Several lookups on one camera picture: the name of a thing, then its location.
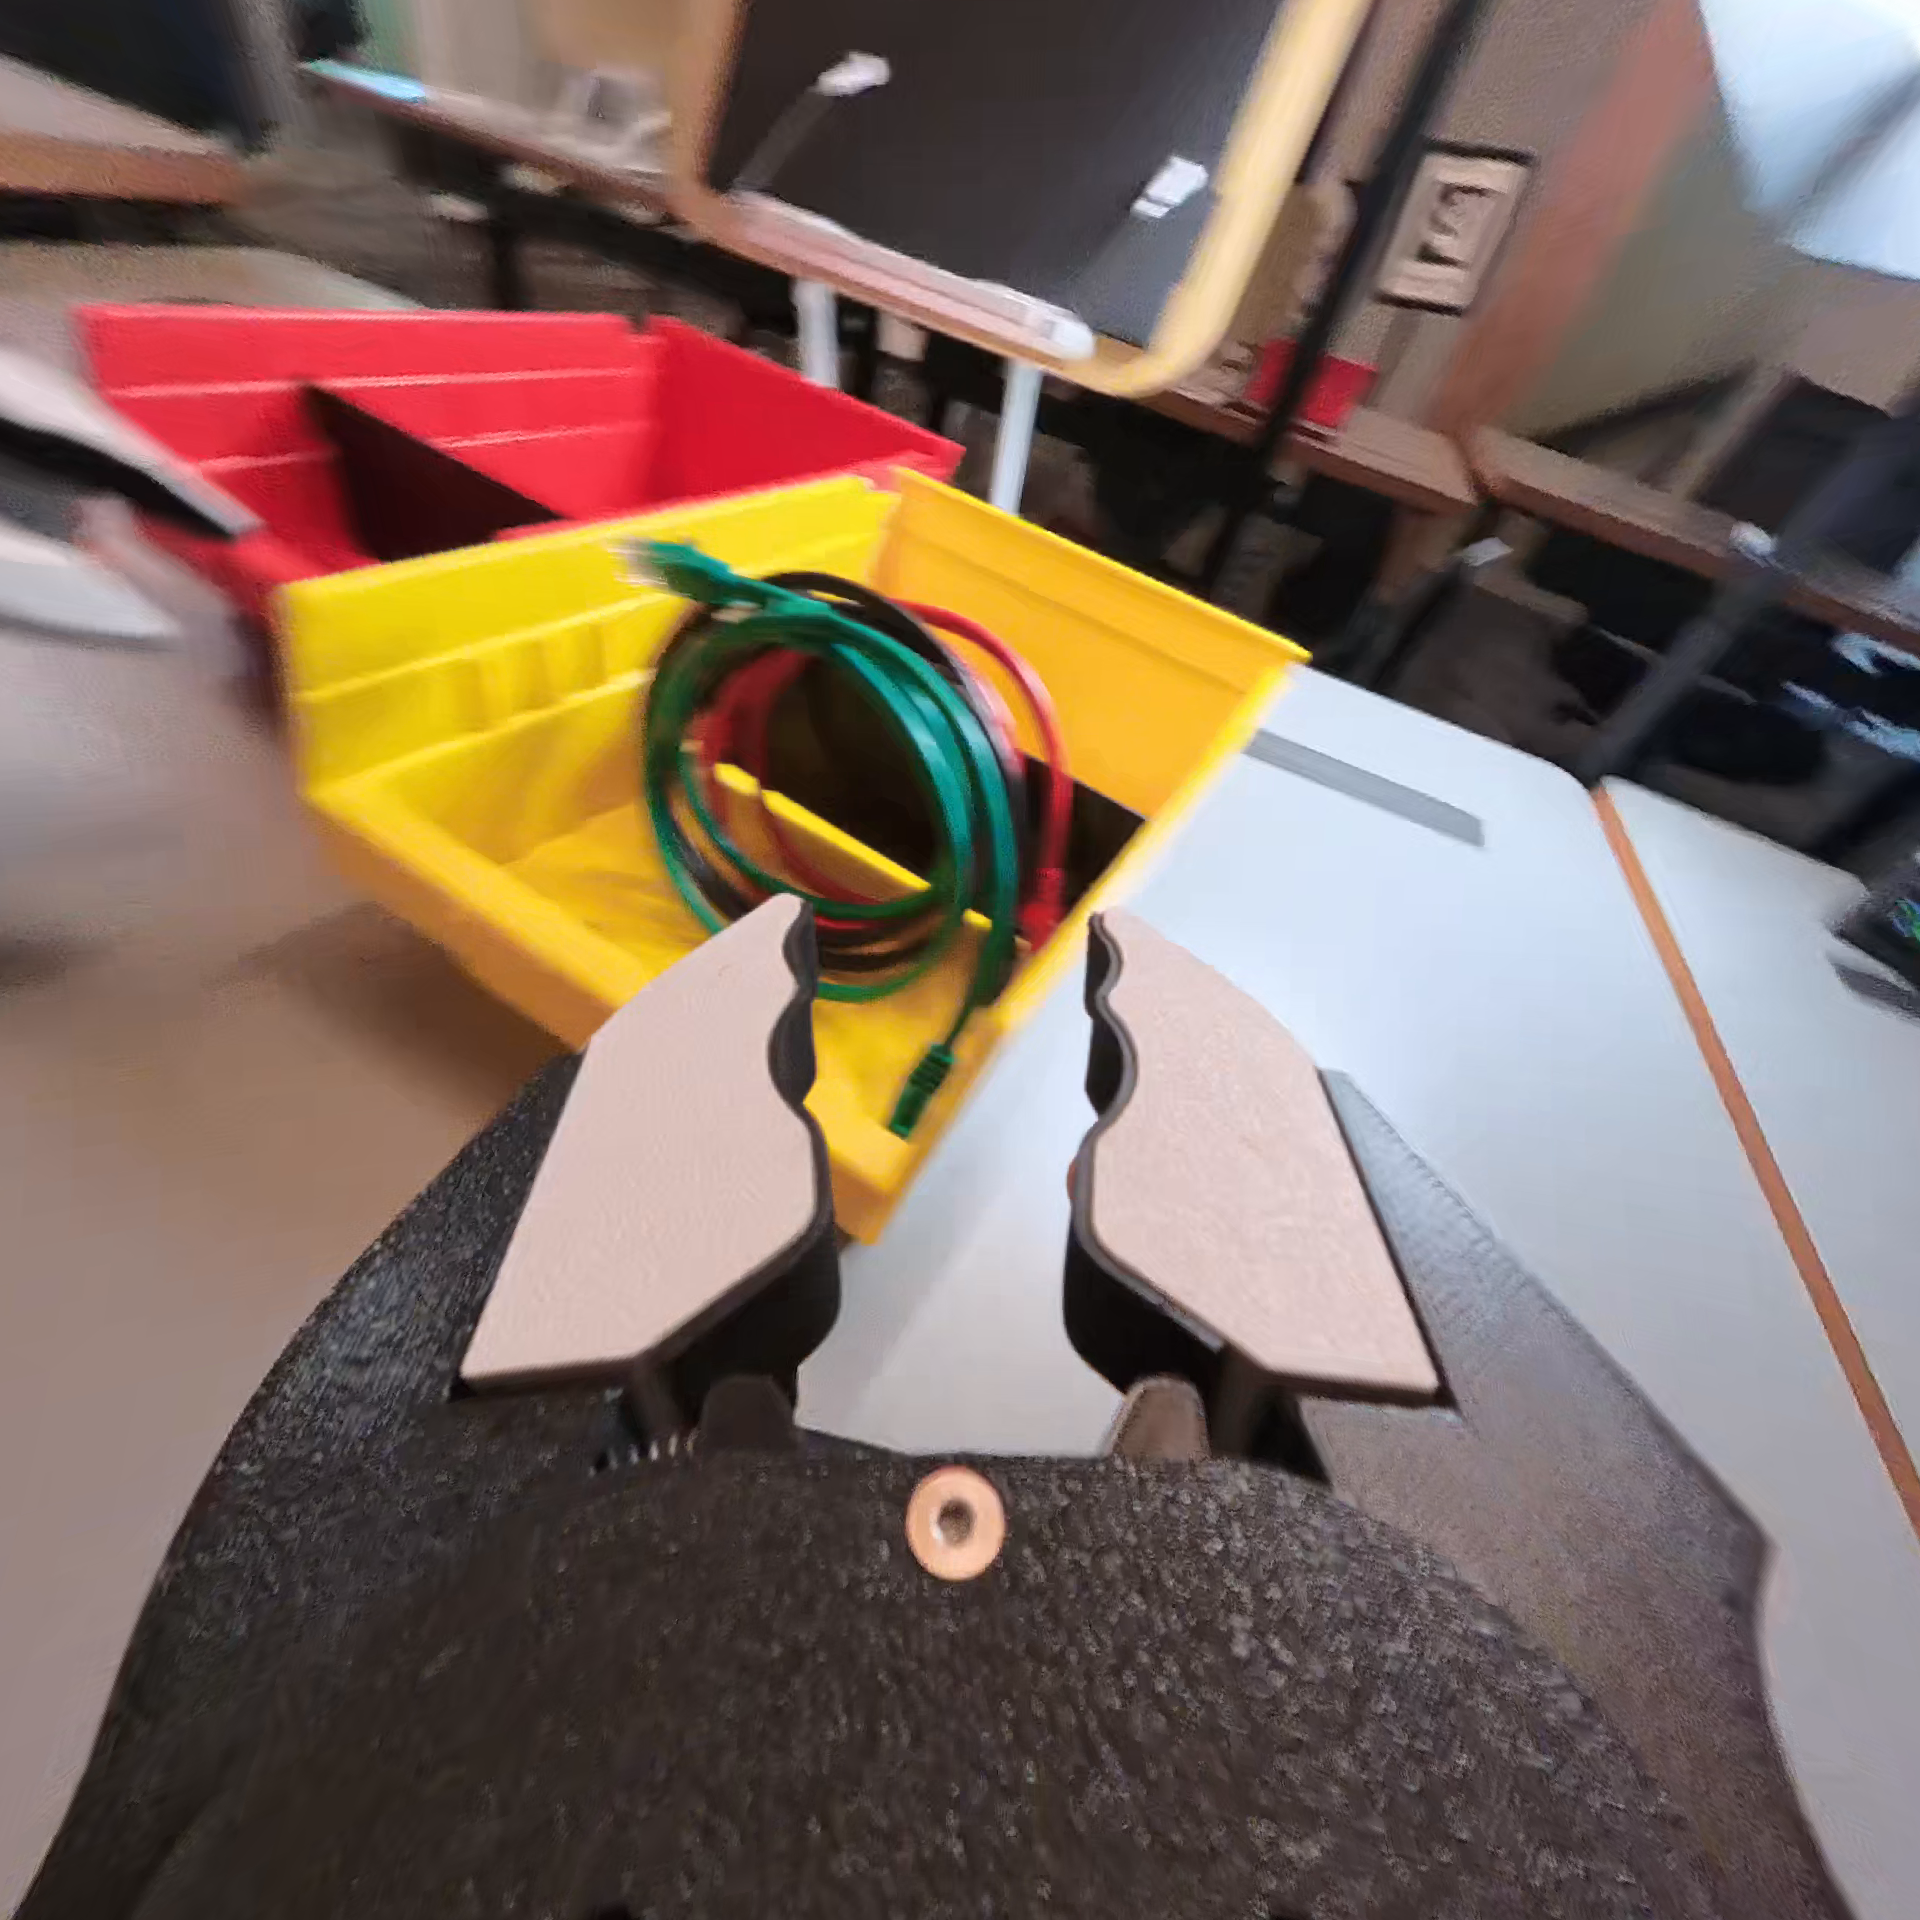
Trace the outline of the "wooden office table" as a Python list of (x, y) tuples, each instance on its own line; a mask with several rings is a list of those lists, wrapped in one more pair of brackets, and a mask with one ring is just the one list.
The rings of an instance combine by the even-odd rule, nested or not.
[[(1276, 456), (1256, 450), (1268, 418), (1236, 403), (1186, 392), (1151, 403), (1158, 415), (1255, 459), (1264, 479)], [(1309, 476), (1385, 500), (1389, 514), (1377, 564), (1366, 571), (1356, 611), (1374, 626), (1412, 615), (1412, 600), (1436, 587), (1462, 544), (1513, 513), (1549, 530), (1590, 538), (1636, 561), (1716, 580), (1758, 547), (1733, 516), (1616, 472), (1577, 462), (1495, 428), (1456, 440), (1366, 404), (1350, 404), (1332, 428), (1308, 423), (1282, 440), (1280, 457)], [(1838, 631), (1868, 633), (1916, 652), (1916, 609), (1897, 590), (1847, 561), (1809, 563), (1784, 603)]]

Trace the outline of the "black tripod pole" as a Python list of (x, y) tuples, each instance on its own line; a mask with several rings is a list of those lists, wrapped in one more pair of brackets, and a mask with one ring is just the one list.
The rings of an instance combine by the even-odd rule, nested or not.
[(1409, 180), (1423, 155), (1433, 116), (1445, 107), (1456, 72), (1469, 60), (1487, 3), (1449, 3), (1440, 10), (1420, 63), (1412, 66), (1400, 106), (1382, 132), (1366, 178), (1360, 180), (1349, 235), (1334, 251), (1329, 276), (1311, 305), (1296, 338), (1286, 386), (1265, 415), (1256, 440), (1238, 456), (1222, 494), (1222, 514), (1194, 577), (1194, 590), (1215, 601), (1246, 522), (1273, 496), (1270, 466), (1285, 450), (1294, 415), (1305, 396), (1316, 361), (1329, 350), (1349, 310), (1369, 287), (1375, 255), (1400, 214)]

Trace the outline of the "yellow plastic bin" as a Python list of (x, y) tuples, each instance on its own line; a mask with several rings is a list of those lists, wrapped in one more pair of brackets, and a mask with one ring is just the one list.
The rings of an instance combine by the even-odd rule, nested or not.
[(902, 992), (821, 1004), (806, 1104), (841, 1227), (873, 1243), (976, 1082), (1086, 963), (1090, 918), (1138, 888), (1308, 652), (909, 468), (886, 487), (841, 473), (280, 590), (300, 786), (343, 874), (570, 1048), (703, 939), (637, 788), (640, 689), (680, 603), (631, 583), (617, 552), (656, 538), (745, 574), (823, 569), (993, 633), (1056, 702), (1082, 800), (1124, 827), (969, 1025), (912, 1139), (886, 1120), (952, 1019), (984, 921), (967, 915), (967, 937)]

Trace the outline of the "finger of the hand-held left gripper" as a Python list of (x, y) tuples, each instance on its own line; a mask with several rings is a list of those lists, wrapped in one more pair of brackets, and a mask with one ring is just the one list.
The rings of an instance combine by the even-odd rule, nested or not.
[(45, 482), (120, 496), (189, 535), (238, 542), (258, 514), (52, 364), (2, 350), (2, 456)]

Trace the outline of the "framed marker sign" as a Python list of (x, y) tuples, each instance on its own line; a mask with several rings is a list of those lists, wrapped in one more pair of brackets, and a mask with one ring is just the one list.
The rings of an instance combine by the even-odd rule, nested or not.
[(1468, 319), (1516, 228), (1536, 164), (1532, 151), (1428, 143), (1375, 265), (1374, 299)]

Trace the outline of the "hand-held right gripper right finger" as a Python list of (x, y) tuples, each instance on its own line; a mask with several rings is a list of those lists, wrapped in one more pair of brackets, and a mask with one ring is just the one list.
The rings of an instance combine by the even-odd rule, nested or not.
[(1445, 1369), (1309, 1051), (1132, 910), (1087, 924), (1092, 1122), (1062, 1323), (1213, 1454), (1285, 1454), (1298, 1401), (1445, 1407)]

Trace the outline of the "red plastic bin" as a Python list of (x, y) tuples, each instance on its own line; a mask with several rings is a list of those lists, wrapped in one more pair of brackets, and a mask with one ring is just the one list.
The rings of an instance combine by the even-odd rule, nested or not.
[[(1255, 416), (1273, 411), (1289, 383), (1294, 350), (1290, 338), (1270, 338), (1260, 345), (1238, 396), (1246, 411)], [(1345, 420), (1369, 400), (1375, 378), (1375, 364), (1326, 352), (1298, 403), (1294, 428), (1318, 440), (1338, 435)]]
[(238, 542), (149, 519), (255, 625), (279, 587), (374, 564), (303, 407), (310, 383), (544, 503), (559, 522), (538, 530), (837, 473), (945, 480), (962, 459), (917, 423), (678, 321), (144, 303), (85, 305), (74, 331), (94, 392), (258, 514)]

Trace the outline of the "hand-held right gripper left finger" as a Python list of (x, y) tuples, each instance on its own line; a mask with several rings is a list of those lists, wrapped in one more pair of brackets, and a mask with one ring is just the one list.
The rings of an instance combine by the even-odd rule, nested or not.
[(809, 1111), (813, 915), (774, 896), (690, 948), (582, 1050), (458, 1363), (468, 1395), (609, 1385), (645, 1438), (725, 1380), (782, 1412), (841, 1306)]

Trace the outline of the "black bin divider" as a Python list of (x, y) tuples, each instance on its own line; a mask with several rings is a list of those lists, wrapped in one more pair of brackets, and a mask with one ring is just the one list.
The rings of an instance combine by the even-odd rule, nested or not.
[[(1018, 854), (1016, 937), (1036, 951), (1132, 846), (1143, 816), (1076, 776), (1062, 713), (1041, 674), (967, 617), (932, 619), (932, 663), (984, 713)], [(709, 782), (720, 767), (754, 779), (894, 865), (928, 876), (944, 838), (917, 755), (837, 671), (778, 652), (750, 665), (701, 721)]]
[(337, 388), (310, 383), (302, 399), (334, 454), (351, 535), (374, 563), (425, 561), (559, 522), (533, 496)]

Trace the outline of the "black board book stand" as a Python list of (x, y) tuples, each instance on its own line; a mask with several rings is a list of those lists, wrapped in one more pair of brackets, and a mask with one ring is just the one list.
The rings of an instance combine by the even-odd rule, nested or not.
[(666, 198), (794, 284), (1000, 364), (990, 500), (1022, 511), (1045, 378), (1135, 400), (1221, 348), (1372, 6), (686, 6)]

